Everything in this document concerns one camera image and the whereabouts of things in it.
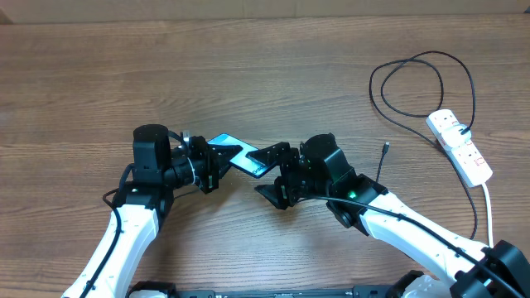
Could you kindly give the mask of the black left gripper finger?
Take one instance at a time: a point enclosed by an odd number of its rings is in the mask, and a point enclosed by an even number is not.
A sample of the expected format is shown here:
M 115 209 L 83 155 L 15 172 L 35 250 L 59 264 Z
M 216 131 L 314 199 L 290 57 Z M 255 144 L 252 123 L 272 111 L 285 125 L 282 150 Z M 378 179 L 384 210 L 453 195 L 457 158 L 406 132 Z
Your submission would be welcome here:
M 210 162 L 209 179 L 212 182 L 219 181 L 232 167 L 229 159 L 214 159 Z
M 207 157 L 209 159 L 232 159 L 237 156 L 243 148 L 240 145 L 208 144 Z

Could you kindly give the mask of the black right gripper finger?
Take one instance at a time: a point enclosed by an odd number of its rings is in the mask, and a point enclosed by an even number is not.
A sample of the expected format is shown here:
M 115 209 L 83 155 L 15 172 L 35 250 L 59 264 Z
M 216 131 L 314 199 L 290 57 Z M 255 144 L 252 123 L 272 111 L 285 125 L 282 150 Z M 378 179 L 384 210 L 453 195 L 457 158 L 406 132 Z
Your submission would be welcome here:
M 291 147 L 288 142 L 279 142 L 270 147 L 250 151 L 246 154 L 246 157 L 264 166 L 272 166 L 282 155 L 288 153 L 290 150 Z
M 276 209 L 285 210 L 289 207 L 289 200 L 285 196 L 281 186 L 257 185 L 254 189 Z

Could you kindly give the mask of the blue Galaxy smartphone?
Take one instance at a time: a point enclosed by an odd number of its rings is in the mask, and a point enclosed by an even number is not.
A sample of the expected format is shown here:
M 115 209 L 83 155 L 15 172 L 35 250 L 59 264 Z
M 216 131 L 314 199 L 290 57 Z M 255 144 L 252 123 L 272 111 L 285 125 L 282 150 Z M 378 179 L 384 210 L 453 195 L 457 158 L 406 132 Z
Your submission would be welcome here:
M 218 136 L 208 141 L 210 145 L 220 146 L 241 146 L 242 150 L 229 160 L 229 164 L 242 172 L 252 176 L 253 178 L 259 179 L 266 175 L 273 166 L 266 166 L 263 163 L 254 161 L 247 157 L 247 154 L 251 151 L 257 151 L 256 147 L 239 140 L 227 133 L 221 133 Z

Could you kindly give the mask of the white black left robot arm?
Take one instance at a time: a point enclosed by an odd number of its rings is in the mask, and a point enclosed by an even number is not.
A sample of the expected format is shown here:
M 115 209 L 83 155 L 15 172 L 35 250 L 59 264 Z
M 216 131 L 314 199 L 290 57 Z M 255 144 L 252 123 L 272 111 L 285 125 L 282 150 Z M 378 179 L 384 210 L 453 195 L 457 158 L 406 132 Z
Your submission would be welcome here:
M 109 191 L 107 230 L 65 297 L 124 297 L 171 212 L 174 191 L 188 185 L 205 194 L 218 189 L 242 147 L 211 145 L 203 137 L 186 140 L 163 125 L 147 124 L 134 130 L 132 149 L 133 162 Z

